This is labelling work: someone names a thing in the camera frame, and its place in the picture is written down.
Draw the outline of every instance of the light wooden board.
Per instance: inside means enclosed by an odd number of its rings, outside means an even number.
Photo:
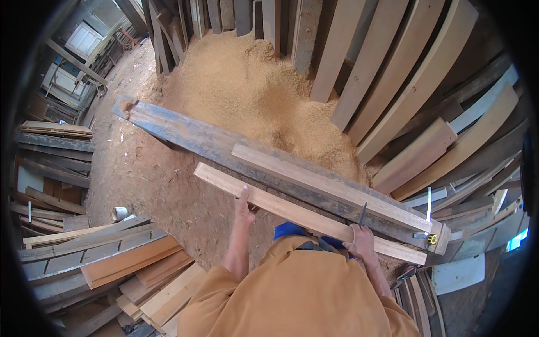
[[[455,131],[439,117],[378,171],[372,179],[372,188],[383,194],[393,192],[442,157],[455,140]]]
[[[292,44],[292,66],[299,75],[307,77],[313,58],[314,41],[318,31],[322,0],[297,0],[294,37]]]
[[[356,112],[397,33],[408,1],[379,0],[354,68],[330,118],[341,132]]]
[[[77,205],[71,202],[67,202],[65,200],[58,199],[56,197],[53,197],[52,195],[47,195],[31,187],[26,187],[26,194],[31,196],[32,198],[36,198],[37,200],[46,202],[47,204],[56,206],[66,211],[77,213],[77,214],[86,214],[86,209],[82,207],[81,205]]]
[[[372,84],[374,89],[364,98],[358,116],[352,121],[348,131],[352,144],[358,145],[367,135],[403,84],[432,34],[443,5],[442,0],[414,3],[397,45],[380,69],[378,80]]]
[[[432,213],[431,216],[438,221],[449,220],[492,208],[493,205],[494,199],[492,196],[486,196],[454,207],[441,209]]]
[[[171,236],[150,242],[80,268],[90,289],[117,280],[171,255],[181,247]]]
[[[365,0],[339,0],[337,2],[322,59],[310,92],[311,102],[326,103],[328,101],[352,37],[354,37],[364,5]]]
[[[194,263],[142,305],[140,310],[153,322],[163,326],[189,301],[205,277],[206,272]]]
[[[361,163],[369,162],[427,101],[459,56],[477,17],[478,12],[468,0],[453,0],[440,32],[410,83],[360,144],[357,158]]]
[[[440,160],[412,180],[395,190],[392,195],[402,200],[441,178],[477,151],[509,117],[518,102],[515,91],[509,85],[500,93],[496,102],[477,123],[459,139]]]
[[[194,175],[235,197],[241,195],[243,186],[246,185],[244,182],[204,163],[198,164]],[[280,216],[304,228],[320,232],[344,242],[352,242],[354,240],[352,228],[345,224],[326,218],[315,212],[311,212],[254,186],[249,186],[249,190],[250,195],[248,201],[272,214]],[[410,249],[379,237],[375,237],[375,251],[380,254],[419,265],[423,265],[426,259],[426,254],[423,252]]]
[[[136,271],[135,275],[146,288],[150,288],[175,272],[183,269],[193,261],[192,257],[181,250]]]
[[[383,219],[417,231],[431,231],[432,224],[419,216],[270,155],[242,145],[235,145],[232,155],[251,167],[255,167],[286,181],[299,184],[311,191],[337,198],[352,207],[362,209],[365,202],[367,202],[367,212]]]

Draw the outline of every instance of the orange shirt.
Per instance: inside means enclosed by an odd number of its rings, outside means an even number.
[[[419,336],[393,297],[378,297],[357,261],[294,250],[307,240],[277,239],[239,284],[212,268],[180,312],[178,336]]]

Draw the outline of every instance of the tape measure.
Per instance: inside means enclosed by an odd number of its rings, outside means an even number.
[[[429,237],[427,237],[427,241],[428,241],[431,245],[435,245],[436,242],[438,241],[438,237],[436,236],[436,234],[430,234]]]

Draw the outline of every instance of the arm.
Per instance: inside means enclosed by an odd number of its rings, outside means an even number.
[[[234,200],[234,224],[230,234],[229,249],[223,261],[225,267],[240,283],[249,273],[249,230],[254,223],[255,214],[249,211],[247,205],[249,188],[243,187],[239,199]]]
[[[378,254],[374,251],[374,235],[367,226],[357,224],[350,226],[354,231],[354,241],[344,242],[343,246],[358,259],[363,261],[367,270],[367,277],[378,297],[392,296],[388,280],[378,261]]]

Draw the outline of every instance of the wood scrap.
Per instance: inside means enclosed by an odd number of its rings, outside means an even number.
[[[506,86],[489,111],[474,124],[464,137],[459,139],[440,160],[395,190],[392,196],[397,200],[402,200],[427,187],[464,162],[503,124],[518,100],[513,88]]]
[[[352,207],[362,208],[367,202],[367,212],[412,230],[431,232],[432,224],[377,198],[347,187],[309,170],[305,170],[262,152],[235,145],[232,155],[239,161],[273,176],[299,184],[309,190],[336,198]]]
[[[244,182],[204,163],[198,164],[194,175],[235,197],[241,195],[243,186],[246,185]],[[249,190],[249,202],[270,213],[344,242],[352,242],[354,239],[352,229],[340,222],[311,212],[256,187],[249,186]],[[426,259],[426,254],[423,252],[415,251],[379,237],[375,237],[375,251],[419,265],[423,265]]]

